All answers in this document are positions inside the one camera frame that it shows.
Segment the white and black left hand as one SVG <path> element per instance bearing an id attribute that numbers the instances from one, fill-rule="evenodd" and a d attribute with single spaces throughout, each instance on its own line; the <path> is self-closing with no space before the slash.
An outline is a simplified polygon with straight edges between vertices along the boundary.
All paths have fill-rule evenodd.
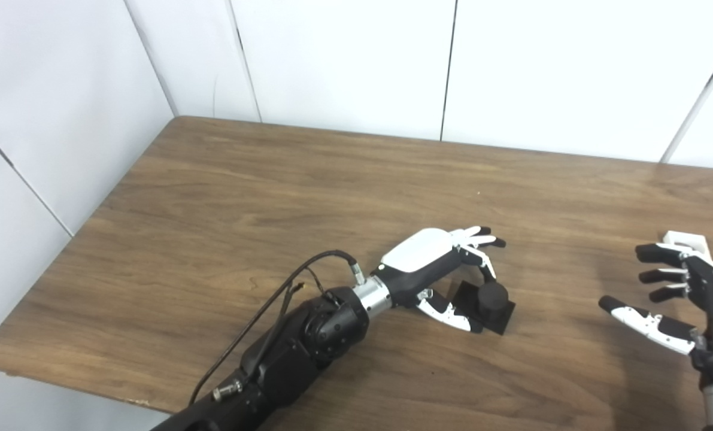
<path id="1" fill-rule="evenodd" d="M 370 320 L 393 308 L 414 308 L 462 331 L 504 335 L 515 303 L 483 247 L 504 248 L 506 241 L 484 226 L 422 229 L 384 254 L 367 279 L 354 286 L 354 294 Z M 433 289 L 463 265 L 479 270 L 482 283 L 462 281 L 452 298 Z"/>

